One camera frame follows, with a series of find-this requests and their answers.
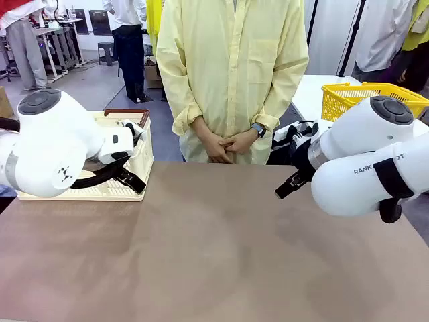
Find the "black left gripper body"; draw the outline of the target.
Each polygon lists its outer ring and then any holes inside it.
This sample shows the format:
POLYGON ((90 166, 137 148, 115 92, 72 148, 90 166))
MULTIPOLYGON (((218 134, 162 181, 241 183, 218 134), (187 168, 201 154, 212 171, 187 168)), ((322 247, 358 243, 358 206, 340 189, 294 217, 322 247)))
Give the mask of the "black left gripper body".
POLYGON ((87 160, 87 170, 95 175, 102 175, 105 173, 115 172, 117 169, 121 169, 130 157, 115 160, 110 164, 103 164, 99 160, 87 160))

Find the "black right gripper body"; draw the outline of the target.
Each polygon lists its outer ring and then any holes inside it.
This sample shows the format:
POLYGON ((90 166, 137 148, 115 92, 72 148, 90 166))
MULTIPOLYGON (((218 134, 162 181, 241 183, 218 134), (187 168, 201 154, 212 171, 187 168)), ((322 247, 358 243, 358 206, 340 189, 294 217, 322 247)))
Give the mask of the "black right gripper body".
POLYGON ((290 160, 292 165, 297 169, 293 178, 312 178, 316 169, 311 165, 308 151, 311 146, 309 136, 303 136, 301 133, 292 136, 290 144, 290 160))

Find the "person's left hand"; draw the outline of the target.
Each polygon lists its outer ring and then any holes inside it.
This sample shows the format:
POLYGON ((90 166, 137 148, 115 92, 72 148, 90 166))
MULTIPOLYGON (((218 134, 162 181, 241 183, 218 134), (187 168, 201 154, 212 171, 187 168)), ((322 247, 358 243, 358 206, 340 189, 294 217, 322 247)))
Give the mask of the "person's left hand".
POLYGON ((246 154, 250 151, 252 144, 259 138, 256 129, 235 134, 229 138, 222 139, 219 144, 227 151, 234 154, 246 154))

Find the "person's right hand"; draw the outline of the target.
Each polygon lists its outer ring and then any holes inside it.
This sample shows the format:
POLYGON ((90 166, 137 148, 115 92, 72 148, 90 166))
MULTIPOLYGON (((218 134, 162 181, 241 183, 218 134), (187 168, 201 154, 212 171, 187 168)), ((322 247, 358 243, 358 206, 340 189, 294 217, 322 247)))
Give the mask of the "person's right hand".
POLYGON ((202 142, 208 159, 211 162, 221 164, 233 163, 227 156, 224 147, 221 145, 221 141, 223 140, 222 137, 211 132, 202 116, 198 116, 192 122, 191 126, 202 142))

